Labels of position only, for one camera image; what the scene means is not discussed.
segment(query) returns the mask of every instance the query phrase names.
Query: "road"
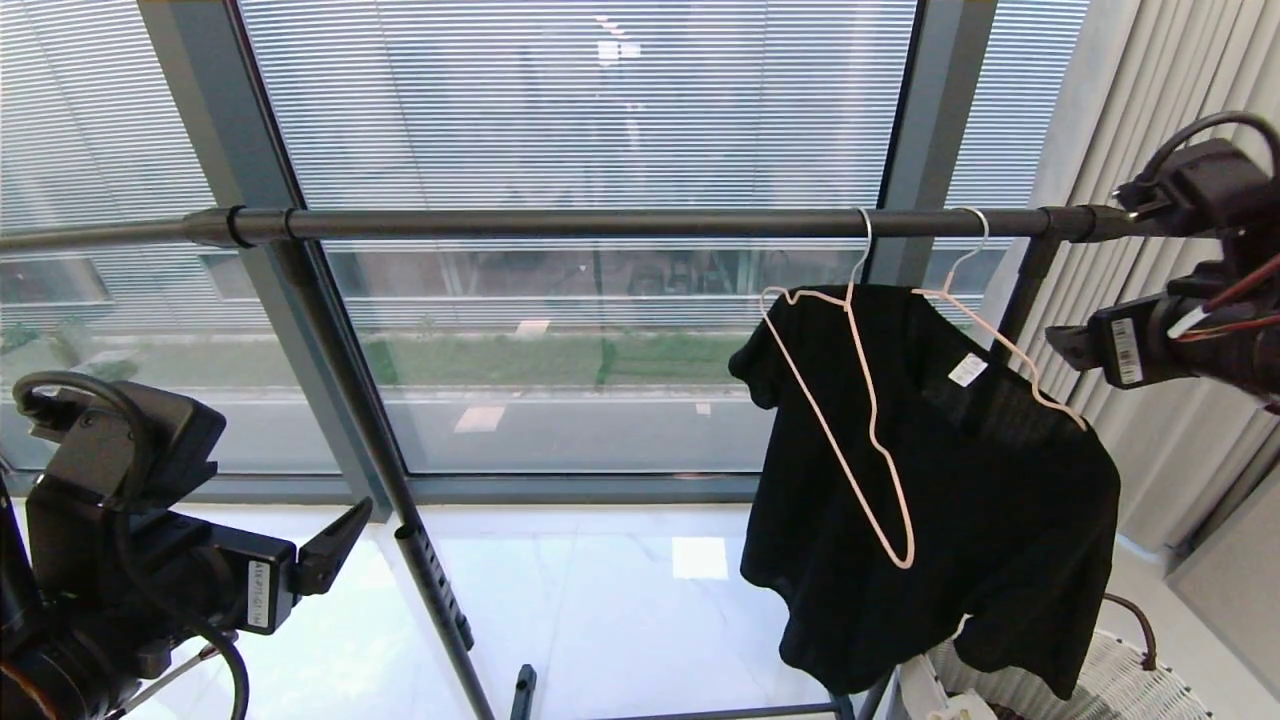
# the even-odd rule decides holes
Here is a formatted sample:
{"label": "road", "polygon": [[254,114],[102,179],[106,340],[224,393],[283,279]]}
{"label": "road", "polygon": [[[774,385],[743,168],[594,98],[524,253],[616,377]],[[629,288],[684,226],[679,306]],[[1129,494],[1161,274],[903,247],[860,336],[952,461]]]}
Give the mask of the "road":
{"label": "road", "polygon": [[[338,470],[297,391],[189,392],[227,415],[214,452],[224,471]],[[387,398],[411,471],[750,471],[773,423],[741,393],[442,395]],[[0,451],[19,468],[40,468],[50,450],[26,430],[12,402],[0,407]]]}

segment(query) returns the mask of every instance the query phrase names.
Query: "glossy floor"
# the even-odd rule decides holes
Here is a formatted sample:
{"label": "glossy floor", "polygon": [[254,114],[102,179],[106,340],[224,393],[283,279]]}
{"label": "glossy floor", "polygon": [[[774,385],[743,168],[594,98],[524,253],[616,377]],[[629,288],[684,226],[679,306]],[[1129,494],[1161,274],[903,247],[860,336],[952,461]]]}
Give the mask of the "glossy floor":
{"label": "glossy floor", "polygon": [[[340,509],[186,511],[305,541]],[[534,717],[545,720],[826,700],[778,660],[782,602],[737,577],[745,507],[433,507],[425,518],[498,717],[509,715],[526,662],[539,674]],[[1111,588],[1147,610],[1162,660],[1215,717],[1280,717],[1280,702],[1156,565],[1119,546]],[[1123,611],[1105,610],[1100,624],[1140,639]],[[251,717],[470,717],[388,527],[366,530],[328,596],[305,600],[275,637],[244,637],[242,647]],[[209,662],[133,716],[220,719],[229,707],[227,671]]]}

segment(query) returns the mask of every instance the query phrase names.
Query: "basket handle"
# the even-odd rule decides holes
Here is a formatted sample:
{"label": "basket handle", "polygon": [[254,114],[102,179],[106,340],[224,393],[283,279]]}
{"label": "basket handle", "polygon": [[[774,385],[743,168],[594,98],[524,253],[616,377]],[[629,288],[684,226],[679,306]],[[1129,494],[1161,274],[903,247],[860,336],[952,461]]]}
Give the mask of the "basket handle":
{"label": "basket handle", "polygon": [[1151,629],[1151,620],[1147,620],[1147,615],[1138,607],[1138,603],[1132,600],[1123,598],[1117,594],[1103,593],[1102,600],[1110,600],[1111,602],[1124,607],[1125,610],[1133,612],[1138,618],[1138,624],[1142,625],[1142,638],[1147,643],[1147,652],[1142,656],[1142,669],[1148,673],[1156,669],[1156,633]]}

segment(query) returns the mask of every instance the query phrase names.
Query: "black t-shirt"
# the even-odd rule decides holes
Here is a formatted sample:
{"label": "black t-shirt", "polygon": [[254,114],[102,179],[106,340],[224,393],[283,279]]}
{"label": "black t-shirt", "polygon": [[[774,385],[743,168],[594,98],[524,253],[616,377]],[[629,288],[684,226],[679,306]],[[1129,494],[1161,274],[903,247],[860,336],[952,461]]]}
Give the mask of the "black t-shirt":
{"label": "black t-shirt", "polygon": [[[751,400],[778,409],[741,570],[790,609],[782,660],[832,692],[860,692],[970,614],[955,643],[965,662],[1016,665],[1069,697],[1111,573],[1115,464],[1092,428],[1037,404],[1030,383],[991,364],[909,288],[859,286],[854,316],[876,383],[877,437],[915,528],[908,570],[886,556],[768,328],[730,360]],[[867,383],[844,310],[778,300],[769,318],[902,556],[897,496],[867,438]],[[969,355],[988,366],[963,387],[948,374]]]}

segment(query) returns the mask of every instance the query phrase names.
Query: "pink hanger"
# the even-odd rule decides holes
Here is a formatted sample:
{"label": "pink hanger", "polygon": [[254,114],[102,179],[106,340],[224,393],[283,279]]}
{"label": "pink hanger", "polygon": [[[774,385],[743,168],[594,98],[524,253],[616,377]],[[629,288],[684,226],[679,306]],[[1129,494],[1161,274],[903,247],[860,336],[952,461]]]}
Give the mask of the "pink hanger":
{"label": "pink hanger", "polygon": [[1071,407],[1068,407],[1066,405],[1062,405],[1061,402],[1055,402],[1041,395],[1039,389],[1041,375],[1039,375],[1039,368],[1036,366],[1036,363],[1033,363],[1032,359],[1028,357],[1027,354],[1023,352],[1015,343],[1010,342],[1007,337],[1000,334],[1000,331],[991,327],[991,323],[983,320],[977,313],[965,307],[963,302],[960,302],[954,295],[951,295],[951,281],[955,278],[956,269],[960,268],[960,263],[964,263],[969,258],[973,258],[978,252],[982,252],[982,249],[986,247],[987,245],[987,240],[991,237],[991,224],[987,223],[987,215],[983,215],[982,210],[978,210],[977,208],[957,208],[957,209],[968,210],[974,215],[978,215],[978,219],[982,220],[982,242],[978,245],[977,249],[970,250],[969,252],[961,255],[960,259],[951,265],[951,270],[947,272],[947,279],[942,283],[942,290],[915,288],[911,292],[914,292],[915,295],[923,295],[925,297],[937,297],[941,300],[946,300],[951,305],[956,306],[956,309],[959,309],[961,313],[968,315],[969,319],[973,320],[978,327],[991,333],[992,337],[995,337],[996,341],[1000,342],[1000,345],[1007,347],[1010,352],[1012,352],[1015,356],[1018,356],[1019,360],[1021,360],[1023,363],[1027,364],[1028,368],[1030,368],[1032,397],[1036,398],[1036,402],[1039,402],[1044,407],[1052,407],[1053,410],[1061,410],[1062,413],[1066,413],[1073,420],[1075,420],[1075,424],[1079,425],[1082,430],[1087,430],[1088,424],[1085,424],[1084,418],[1082,418],[1079,413],[1076,413]]}
{"label": "pink hanger", "polygon": [[[861,208],[858,211],[863,215],[863,223],[867,227],[867,247],[870,249],[872,242],[872,219]],[[878,414],[878,406],[876,402],[876,383],[872,380],[870,368],[867,365],[867,354],[863,351],[863,338],[858,333],[858,322],[854,319],[854,282],[858,279],[858,270],[867,261],[867,250],[863,251],[861,259],[854,265],[854,270],[849,274],[849,287],[845,290],[845,299],[831,297],[829,295],[823,295],[812,290],[800,290],[791,293],[785,287],[767,287],[764,292],[760,293],[760,315],[764,318],[764,323],[769,327],[769,332],[773,333],[773,340],[778,343],[778,350],[782,351],[782,357],[787,361],[787,366],[791,368],[791,374],[795,375],[796,383],[800,384],[800,391],[804,392],[805,398],[809,401],[809,407],[813,407],[814,415],[818,416],[818,424],[822,425],[823,434],[827,436],[827,442],[831,445],[831,450],[836,452],[836,460],[840,461],[840,469],[844,470],[845,478],[849,480],[850,487],[854,488],[854,495],[858,496],[859,505],[863,506],[863,512],[867,515],[867,521],[872,524],[872,529],[876,530],[876,537],[879,538],[881,547],[888,555],[888,559],[899,568],[906,570],[915,562],[915,530],[911,528],[911,512],[906,506],[906,496],[902,492],[902,480],[897,475],[897,465],[893,462],[893,456],[881,445],[879,438],[876,437],[876,418]],[[890,478],[893,480],[893,492],[897,493],[897,507],[902,514],[902,529],[906,534],[906,552],[901,557],[893,550],[893,546],[888,542],[888,537],[884,534],[883,528],[881,528],[879,521],[876,519],[876,512],[872,511],[870,503],[867,502],[867,497],[863,495],[863,488],[858,486],[858,480],[854,479],[852,470],[849,469],[849,461],[845,460],[845,454],[840,450],[840,443],[836,442],[835,433],[831,432],[831,425],[827,424],[827,418],[823,416],[822,409],[818,407],[818,401],[814,400],[813,393],[809,392],[809,386],[805,384],[804,377],[800,374],[800,369],[796,368],[795,360],[791,359],[791,354],[787,352],[787,346],[782,342],[782,336],[778,334],[778,329],[773,327],[773,320],[769,319],[769,313],[764,307],[764,296],[771,292],[777,292],[782,296],[788,305],[795,305],[801,297],[817,297],[823,302],[831,302],[845,311],[845,316],[849,318],[849,331],[854,336],[854,348],[858,351],[858,363],[863,368],[863,379],[867,380],[867,395],[870,398],[870,418],[867,423],[867,437],[872,442],[872,447],[876,448],[881,456],[884,457],[884,462],[888,465]]]}

